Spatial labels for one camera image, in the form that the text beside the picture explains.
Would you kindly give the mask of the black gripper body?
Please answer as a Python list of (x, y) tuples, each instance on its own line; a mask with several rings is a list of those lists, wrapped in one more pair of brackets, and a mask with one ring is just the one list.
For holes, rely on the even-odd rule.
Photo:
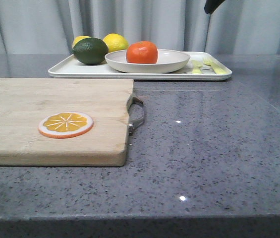
[(212, 14), (225, 0), (206, 0), (204, 11), (206, 14)]

